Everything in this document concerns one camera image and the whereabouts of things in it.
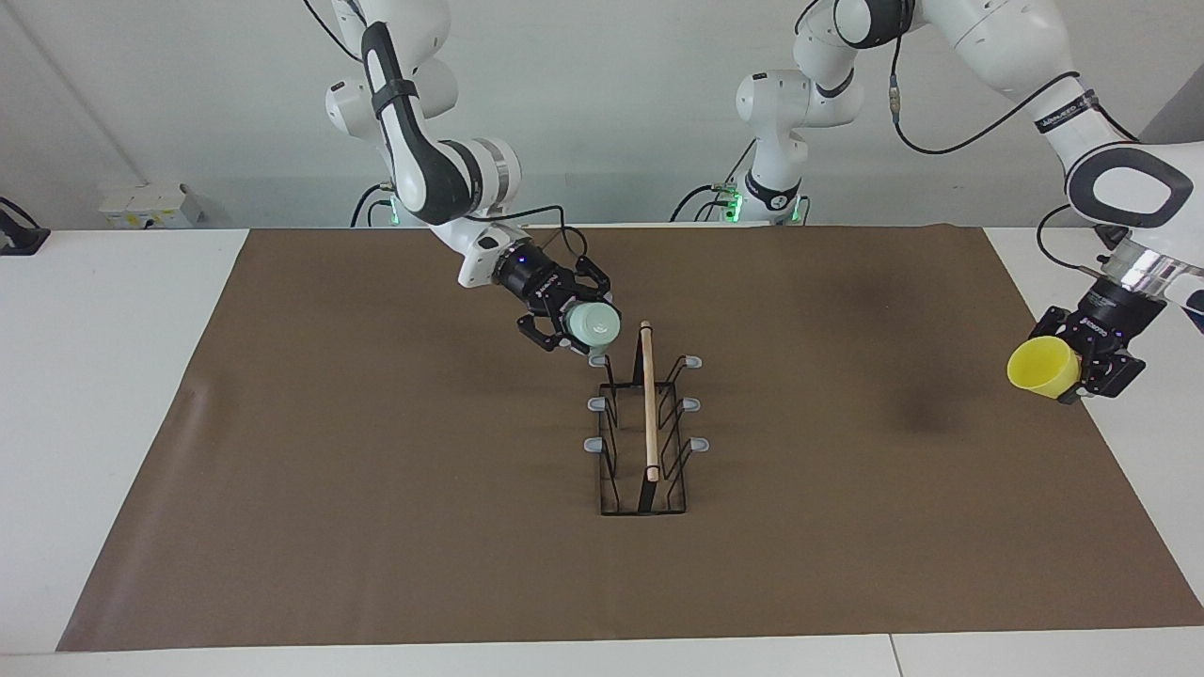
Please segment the white power box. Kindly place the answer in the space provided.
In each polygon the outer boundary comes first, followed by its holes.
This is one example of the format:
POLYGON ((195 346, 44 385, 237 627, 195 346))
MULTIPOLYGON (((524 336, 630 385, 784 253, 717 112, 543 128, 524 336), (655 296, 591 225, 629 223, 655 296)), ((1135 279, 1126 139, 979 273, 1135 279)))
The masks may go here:
POLYGON ((176 181, 107 190, 99 204, 107 226, 197 228, 206 220, 197 198, 176 181))

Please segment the black table clamp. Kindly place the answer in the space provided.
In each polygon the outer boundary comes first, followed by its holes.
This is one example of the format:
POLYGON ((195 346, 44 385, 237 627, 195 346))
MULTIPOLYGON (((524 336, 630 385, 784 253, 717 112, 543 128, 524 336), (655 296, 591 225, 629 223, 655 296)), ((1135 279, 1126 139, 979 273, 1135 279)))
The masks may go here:
POLYGON ((34 257, 49 235, 25 208, 0 196, 0 257, 34 257))

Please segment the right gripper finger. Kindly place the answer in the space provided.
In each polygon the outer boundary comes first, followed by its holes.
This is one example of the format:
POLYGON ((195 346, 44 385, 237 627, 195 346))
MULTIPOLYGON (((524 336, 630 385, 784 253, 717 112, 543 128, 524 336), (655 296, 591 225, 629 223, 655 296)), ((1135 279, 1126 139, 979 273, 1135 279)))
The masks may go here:
POLYGON ((572 304, 610 304, 610 278, 589 257, 577 257, 568 270, 563 290, 572 304))
POLYGON ((517 318, 517 330, 535 342, 542 351, 576 351, 576 338, 563 326, 563 322, 537 314, 517 318))

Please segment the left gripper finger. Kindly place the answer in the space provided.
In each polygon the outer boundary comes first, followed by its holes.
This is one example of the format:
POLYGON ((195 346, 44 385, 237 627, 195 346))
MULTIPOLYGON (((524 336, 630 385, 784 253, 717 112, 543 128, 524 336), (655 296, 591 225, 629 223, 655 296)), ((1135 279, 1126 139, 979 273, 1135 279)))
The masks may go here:
POLYGON ((1081 320, 1084 320, 1084 313, 1079 311, 1050 306, 1037 319, 1035 326, 1029 332, 1029 338, 1054 336, 1054 338, 1061 338, 1067 345, 1084 345, 1085 335, 1084 330, 1080 329, 1081 320))
POLYGON ((1127 351, 1085 355, 1081 358, 1079 381, 1058 396, 1058 402, 1076 404, 1096 396, 1117 398, 1146 367, 1147 363, 1127 351))

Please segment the yellow plastic cup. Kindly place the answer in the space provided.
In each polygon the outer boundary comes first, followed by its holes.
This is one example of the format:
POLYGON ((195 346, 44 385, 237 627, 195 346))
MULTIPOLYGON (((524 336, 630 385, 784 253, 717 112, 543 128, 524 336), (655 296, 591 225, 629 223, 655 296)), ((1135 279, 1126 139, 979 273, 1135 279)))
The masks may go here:
POLYGON ((1007 360, 1011 385, 1054 400, 1072 392, 1080 378, 1081 357, 1058 336, 1028 338, 1007 360))

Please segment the pale green plastic cup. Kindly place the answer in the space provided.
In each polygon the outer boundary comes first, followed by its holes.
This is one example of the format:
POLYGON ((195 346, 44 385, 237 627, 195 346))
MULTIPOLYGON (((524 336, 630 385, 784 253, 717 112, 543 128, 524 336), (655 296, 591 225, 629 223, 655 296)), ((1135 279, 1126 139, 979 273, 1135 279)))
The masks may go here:
POLYGON ((563 320, 576 351, 588 357, 603 354, 621 332, 621 317, 610 304, 572 304, 563 320))

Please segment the brown table mat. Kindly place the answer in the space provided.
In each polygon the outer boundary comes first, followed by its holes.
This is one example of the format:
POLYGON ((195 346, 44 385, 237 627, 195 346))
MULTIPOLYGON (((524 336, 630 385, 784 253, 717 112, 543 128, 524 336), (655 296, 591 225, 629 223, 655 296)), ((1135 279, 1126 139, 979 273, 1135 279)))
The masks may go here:
POLYGON ((60 650, 1204 625, 1088 412, 1019 392, 974 228, 590 234, 687 511, 602 517, 604 378, 421 232, 256 230, 60 650))

